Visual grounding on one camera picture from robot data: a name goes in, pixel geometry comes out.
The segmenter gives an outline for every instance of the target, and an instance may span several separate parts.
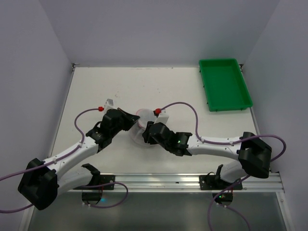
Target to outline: green tray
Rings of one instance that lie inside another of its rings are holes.
[[[211,112],[243,110],[252,106],[236,59],[200,60],[199,65]]]

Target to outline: black clamp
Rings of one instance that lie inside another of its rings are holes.
[[[145,143],[159,144],[166,151],[177,156],[190,155],[187,151],[188,139],[192,136],[189,132],[171,131],[165,124],[149,121],[146,130],[142,134]]]
[[[86,133],[87,137],[95,140],[99,145],[98,151],[111,144],[112,138],[120,131],[128,131],[139,119],[139,116],[131,115],[122,109],[109,109],[104,114],[102,121],[96,123],[93,129]]]
[[[232,185],[232,183],[225,182],[220,178],[220,172],[222,167],[223,165],[218,166],[215,175],[210,175],[209,173],[207,175],[199,176],[199,184],[201,190],[223,190]],[[242,183],[239,183],[233,187],[233,190],[242,190],[242,189],[243,189]]]
[[[94,185],[99,185],[100,181],[101,181],[101,172],[95,168],[94,166],[90,165],[90,164],[84,164],[82,165],[82,167],[86,168],[87,170],[90,171],[90,173],[92,174],[92,179],[90,180],[89,184],[87,184],[87,186],[94,186]]]

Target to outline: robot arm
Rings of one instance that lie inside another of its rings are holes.
[[[188,132],[174,133],[162,123],[148,122],[142,136],[144,142],[160,144],[164,149],[177,156],[209,154],[233,159],[234,161],[227,165],[220,165],[215,176],[206,179],[207,184],[212,185],[213,188],[224,189],[247,175],[257,178],[269,177],[270,146],[261,139],[232,144],[233,141],[254,136],[250,132],[244,132],[243,136],[234,138],[202,137],[205,140],[230,143],[228,145],[216,145],[202,142],[196,135]]]
[[[29,162],[27,169],[53,162],[25,173],[18,186],[18,191],[38,210],[48,207],[58,194],[67,190],[82,185],[97,185],[100,172],[93,166],[86,164],[77,171],[69,170],[107,147],[117,133],[128,131],[139,119],[139,116],[128,114],[120,108],[115,109],[112,100],[107,100],[104,112],[103,119],[86,133],[83,143],[78,142],[43,161],[34,159]],[[78,146],[74,153],[67,155]]]

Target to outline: purple cable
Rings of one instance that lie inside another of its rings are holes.
[[[209,143],[209,144],[217,144],[217,145],[231,145],[229,142],[214,142],[214,141],[207,141],[207,140],[205,140],[205,139],[202,139],[202,138],[199,136],[199,134],[198,134],[199,120],[198,120],[197,111],[196,111],[196,110],[193,108],[193,106],[191,106],[189,103],[186,103],[186,102],[174,102],[174,103],[170,103],[170,104],[166,105],[165,107],[162,107],[161,110],[164,110],[164,109],[166,109],[166,108],[168,108],[168,107],[170,107],[170,106],[176,105],[176,104],[184,104],[184,105],[186,105],[186,106],[189,106],[189,107],[192,109],[192,111],[193,111],[193,113],[194,113],[194,115],[195,115],[195,117],[196,117],[195,133],[196,133],[197,138],[198,138],[201,142],[203,142],[203,143]],[[253,139],[257,139],[257,138],[261,138],[261,137],[272,137],[272,138],[276,138],[276,139],[280,140],[280,141],[282,142],[282,144],[283,144],[283,149],[282,149],[282,151],[281,151],[277,156],[275,156],[274,158],[272,158],[272,159],[270,160],[271,162],[274,161],[274,160],[277,160],[280,156],[283,155],[283,153],[284,153],[285,150],[286,150],[286,142],[285,142],[281,137],[276,136],[276,135],[256,135],[256,136],[252,136],[252,137],[245,138],[245,139],[242,139],[242,140],[234,141],[232,144],[238,144],[238,143],[242,143],[242,142],[245,142],[245,141],[249,141],[249,140],[253,140]],[[213,200],[211,201],[211,203],[210,203],[210,205],[209,205],[209,207],[208,207],[208,209],[207,209],[207,222],[208,222],[208,226],[209,226],[209,228],[210,228],[211,231],[213,231],[213,226],[212,226],[212,224],[211,224],[210,211],[211,211],[211,207],[212,207],[212,205],[213,205],[215,199],[216,199],[218,196],[220,196],[221,194],[223,194],[226,190],[229,190],[229,189],[233,188],[235,185],[241,183],[242,181],[246,180],[246,179],[249,178],[249,177],[250,177],[250,176],[248,175],[248,176],[244,177],[243,179],[241,179],[241,180],[239,180],[239,181],[233,183],[232,185],[230,185],[230,186],[227,187],[226,189],[224,189],[224,190],[222,190],[221,192],[219,192],[218,194],[216,194],[216,196],[213,198]],[[250,226],[249,222],[247,221],[247,219],[243,216],[243,214],[241,214],[240,212],[238,212],[237,210],[235,210],[234,208],[231,208],[231,207],[229,207],[229,206],[227,206],[227,208],[230,209],[230,210],[232,210],[233,212],[236,212],[238,215],[240,215],[240,216],[244,219],[244,221],[247,223],[249,230],[251,230],[251,226]]]
[[[98,110],[98,108],[88,109],[88,110],[85,110],[85,111],[81,112],[79,115],[76,116],[76,118],[75,118],[75,120],[74,120],[74,125],[75,125],[75,128],[76,128],[76,129],[80,132],[80,134],[81,134],[81,141],[80,141],[80,143],[83,143],[83,141],[84,141],[84,139],[85,139],[85,134],[84,134],[84,133],[82,132],[82,130],[77,126],[77,120],[78,120],[78,118],[79,118],[82,114],[84,114],[84,113],[86,113],[86,112],[89,112],[89,111],[97,111],[97,110]],[[74,148],[73,150],[71,150],[68,154],[65,154],[64,156],[59,157],[59,158],[57,159],[57,161],[62,160],[62,159],[64,159],[64,158],[68,157],[69,155],[71,155],[71,154],[73,154],[75,151],[77,151],[79,148],[80,148],[80,146],[77,145],[77,147]],[[27,169],[27,170],[22,170],[22,171],[19,171],[19,172],[11,173],[11,174],[9,174],[9,175],[6,175],[6,176],[4,176],[4,177],[1,177],[1,178],[0,178],[0,181],[5,180],[5,179],[7,179],[7,178],[14,177],[14,176],[18,176],[18,175],[20,175],[20,174],[24,174],[24,173],[27,173],[27,172],[32,172],[32,171],[37,170],[37,169],[40,169],[40,168],[42,168],[42,167],[49,166],[49,165],[51,165],[51,164],[53,164],[53,163],[54,163],[54,161],[50,161],[50,162],[48,162],[48,163],[45,163],[45,164],[40,165],[40,166],[37,166],[37,167],[33,167],[33,168],[30,168],[30,169]],[[27,208],[30,208],[31,206],[33,206],[33,205],[31,204],[31,205],[27,205],[27,206],[25,206],[25,207],[22,207],[22,208],[19,208],[19,209],[13,209],[13,210],[0,210],[0,213],[16,213],[16,212],[20,212],[20,211],[22,211],[22,210],[25,210],[25,209],[27,209]]]
[[[94,186],[82,186],[83,188],[99,188],[99,187],[104,187],[104,186],[108,186],[108,185],[113,185],[113,184],[119,184],[119,185],[122,185],[125,189],[126,189],[126,194],[125,196],[123,197],[122,200],[120,200],[119,202],[113,204],[113,205],[108,205],[108,206],[97,206],[97,205],[91,205],[91,207],[94,207],[94,208],[112,208],[112,207],[116,207],[117,205],[121,204],[122,202],[124,202],[128,196],[128,187],[121,183],[121,182],[111,182],[111,183],[107,183],[107,184],[100,184],[100,185],[94,185]]]

